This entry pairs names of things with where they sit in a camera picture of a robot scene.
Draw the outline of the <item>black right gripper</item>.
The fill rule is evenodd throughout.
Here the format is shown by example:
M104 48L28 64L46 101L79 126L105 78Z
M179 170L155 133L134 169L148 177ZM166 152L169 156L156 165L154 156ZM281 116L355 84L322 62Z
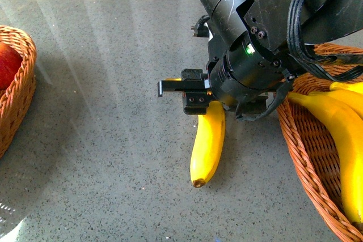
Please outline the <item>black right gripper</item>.
M206 69L184 69L180 79L160 80L157 94L180 92L183 111L205 115L212 102L236 116L267 116L292 89L294 76L279 59L268 59L243 35L228 49L221 36L208 41Z

